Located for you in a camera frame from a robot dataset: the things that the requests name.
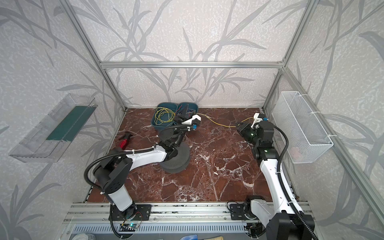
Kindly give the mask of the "teal bin with yellow cables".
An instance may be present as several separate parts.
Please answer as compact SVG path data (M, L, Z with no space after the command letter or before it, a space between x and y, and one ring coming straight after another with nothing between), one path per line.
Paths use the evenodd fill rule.
M151 120L151 125L157 131L161 131L166 127L175 125L175 116L178 105L175 103L160 103L155 108L155 113Z

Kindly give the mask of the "teal bin with red cables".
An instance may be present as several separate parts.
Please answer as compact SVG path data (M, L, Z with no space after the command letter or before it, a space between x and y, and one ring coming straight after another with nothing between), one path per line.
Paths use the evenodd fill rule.
M183 102L180 103L177 107L176 117L180 120L188 120L193 115L197 114L199 107L195 103Z

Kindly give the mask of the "dark grey foam spool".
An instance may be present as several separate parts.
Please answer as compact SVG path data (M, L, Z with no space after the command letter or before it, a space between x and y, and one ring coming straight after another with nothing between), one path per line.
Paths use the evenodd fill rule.
M162 169L170 174L180 173L185 170L190 163L190 148L188 144L182 142L179 147L177 147L178 154L168 160L159 163Z

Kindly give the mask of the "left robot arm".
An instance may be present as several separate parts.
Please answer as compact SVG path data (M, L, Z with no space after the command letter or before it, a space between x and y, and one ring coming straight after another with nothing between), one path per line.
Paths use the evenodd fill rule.
M191 156L190 148L183 139L186 133L196 130L200 124L201 117L195 114L179 125L162 129L158 134L160 141L150 148L119 148L90 163L84 171L84 179L106 196L111 204L111 214L117 213L124 220L132 219L138 209L125 186L129 173L150 164L159 164L171 174L185 170Z

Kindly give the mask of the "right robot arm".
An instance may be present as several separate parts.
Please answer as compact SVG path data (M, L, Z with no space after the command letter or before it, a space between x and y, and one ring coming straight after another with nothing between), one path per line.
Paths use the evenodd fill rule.
M290 143L287 135L266 120L253 125L238 123L236 128L252 146L253 157L267 181L274 205L270 208L261 197L251 197L246 204L247 214L263 224L268 240L318 239L313 217L303 212L282 169Z

